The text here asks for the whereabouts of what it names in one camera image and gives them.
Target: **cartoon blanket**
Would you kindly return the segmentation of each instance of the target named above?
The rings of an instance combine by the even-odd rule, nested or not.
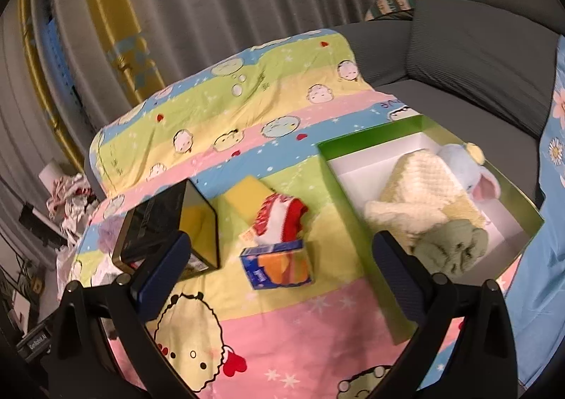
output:
[[[117,272],[109,255],[125,213],[190,177],[218,213],[222,266],[178,283],[149,324],[163,356],[199,397],[366,397],[402,352],[390,326],[398,309],[377,300],[378,277],[358,254],[368,245],[346,228],[316,145],[413,113],[362,79],[331,30],[252,47],[177,82],[94,139],[91,165],[109,198],[72,277],[91,285]],[[249,285],[238,258],[248,225],[221,196],[248,174],[309,207],[313,285]],[[446,343],[456,335],[454,322]]]

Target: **elephant ear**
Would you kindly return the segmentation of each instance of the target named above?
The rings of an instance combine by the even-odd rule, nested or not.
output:
[[[496,177],[484,166],[480,166],[481,179],[471,194],[475,201],[484,201],[500,198],[500,184]]]

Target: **red heart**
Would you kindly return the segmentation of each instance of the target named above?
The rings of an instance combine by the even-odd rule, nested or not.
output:
[[[236,353],[228,351],[228,359],[224,364],[224,373],[228,377],[233,377],[236,372],[245,372],[247,370],[247,362]]]

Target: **daisy print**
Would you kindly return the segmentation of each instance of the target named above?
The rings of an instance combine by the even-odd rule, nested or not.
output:
[[[549,143],[549,157],[554,165],[563,164],[563,144],[554,137]]]
[[[553,118],[557,118],[561,123],[561,129],[565,129],[565,89],[554,91],[553,100],[555,101]]]

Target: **yellow stripe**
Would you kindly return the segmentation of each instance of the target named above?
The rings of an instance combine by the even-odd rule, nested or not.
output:
[[[24,45],[25,60],[28,65],[29,75],[32,80],[33,89],[36,92],[40,106],[46,112],[49,125],[53,134],[69,162],[73,164],[77,171],[83,171],[83,155],[78,150],[77,145],[71,138],[67,127],[61,119],[57,107],[51,97],[51,92],[47,86],[43,69],[39,59],[37,48],[35,47],[33,25],[31,23],[30,0],[18,0],[18,13],[20,18],[20,30]]]
[[[90,16],[108,62],[135,106],[165,82],[149,54],[131,0],[87,0]]]

